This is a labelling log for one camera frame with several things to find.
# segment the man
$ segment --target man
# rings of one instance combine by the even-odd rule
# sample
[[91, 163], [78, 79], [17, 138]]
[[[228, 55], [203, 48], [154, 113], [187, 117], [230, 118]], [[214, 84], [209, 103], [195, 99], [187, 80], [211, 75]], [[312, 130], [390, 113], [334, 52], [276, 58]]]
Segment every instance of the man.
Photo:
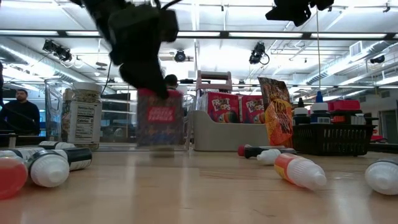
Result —
[[167, 75], [164, 78], [164, 81], [166, 82], [166, 87], [168, 90], [177, 90], [178, 87], [178, 79], [175, 75]]
[[6, 103], [0, 111], [0, 119], [7, 118], [10, 128], [17, 134], [38, 135], [40, 133], [40, 113], [33, 103], [27, 101], [27, 91], [17, 90], [17, 100]]

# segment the froot loops box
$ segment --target froot loops box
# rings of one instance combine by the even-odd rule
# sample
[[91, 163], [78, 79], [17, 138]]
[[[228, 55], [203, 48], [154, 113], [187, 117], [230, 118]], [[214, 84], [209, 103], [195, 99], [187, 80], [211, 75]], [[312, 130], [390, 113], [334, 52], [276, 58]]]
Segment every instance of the froot loops box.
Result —
[[239, 115], [242, 123], [264, 124], [264, 103], [262, 96], [242, 96], [239, 99]]
[[206, 111], [218, 123], [239, 123], [239, 98], [228, 93], [205, 93], [200, 98], [200, 110]]
[[183, 139], [182, 94], [168, 90], [169, 98], [162, 100], [147, 89], [137, 92], [137, 146], [176, 146]]

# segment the table surface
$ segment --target table surface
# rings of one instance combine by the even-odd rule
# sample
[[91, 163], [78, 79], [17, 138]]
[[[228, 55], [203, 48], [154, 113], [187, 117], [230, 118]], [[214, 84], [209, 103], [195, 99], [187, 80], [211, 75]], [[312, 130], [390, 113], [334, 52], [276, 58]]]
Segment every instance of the table surface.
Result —
[[397, 223], [398, 197], [373, 192], [367, 166], [380, 157], [306, 156], [328, 185], [301, 189], [273, 167], [217, 152], [95, 152], [60, 187], [28, 183], [0, 201], [1, 224]]

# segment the black basket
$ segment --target black basket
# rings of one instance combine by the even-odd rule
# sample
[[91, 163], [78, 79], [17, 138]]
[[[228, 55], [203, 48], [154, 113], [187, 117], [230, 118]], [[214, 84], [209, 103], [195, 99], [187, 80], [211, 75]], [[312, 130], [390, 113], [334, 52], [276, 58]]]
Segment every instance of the black basket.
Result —
[[298, 152], [318, 156], [363, 156], [368, 153], [373, 125], [304, 124], [293, 127]]

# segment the glue bottle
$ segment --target glue bottle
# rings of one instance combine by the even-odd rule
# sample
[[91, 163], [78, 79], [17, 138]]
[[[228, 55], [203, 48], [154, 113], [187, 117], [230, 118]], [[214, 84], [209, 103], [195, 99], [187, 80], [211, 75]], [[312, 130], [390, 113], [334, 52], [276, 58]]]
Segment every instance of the glue bottle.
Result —
[[239, 156], [244, 156], [246, 159], [249, 159], [250, 157], [256, 157], [258, 156], [262, 151], [270, 150], [270, 149], [284, 149], [285, 146], [251, 146], [251, 145], [245, 145], [245, 146], [239, 146], [238, 148], [238, 155]]
[[282, 153], [291, 153], [296, 155], [297, 152], [294, 149], [270, 149], [262, 151], [261, 154], [257, 156], [257, 160], [262, 162], [264, 165], [274, 165], [276, 158]]
[[311, 106], [311, 124], [330, 124], [328, 110], [328, 103], [323, 102], [321, 91], [318, 91], [315, 103]]
[[0, 199], [14, 196], [28, 177], [24, 160], [17, 156], [0, 157]]
[[311, 118], [308, 116], [308, 110], [304, 107], [303, 98], [300, 97], [298, 107], [294, 108], [293, 126], [310, 123]]
[[[0, 151], [0, 156], [19, 156], [28, 160], [36, 152], [45, 150], [42, 147], [30, 147], [20, 149], [9, 149]], [[63, 156], [69, 163], [69, 171], [85, 169], [90, 166], [93, 154], [88, 148], [54, 149], [52, 150]]]
[[29, 176], [42, 187], [57, 187], [69, 176], [68, 161], [54, 151], [41, 150], [27, 161]]
[[398, 195], [398, 158], [380, 159], [365, 172], [366, 182], [380, 194]]
[[68, 149], [76, 146], [72, 143], [67, 142], [42, 141], [40, 142], [39, 147], [42, 147], [44, 149]]
[[283, 179], [299, 187], [316, 190], [326, 185], [323, 169], [301, 156], [283, 153], [276, 158], [274, 168]]

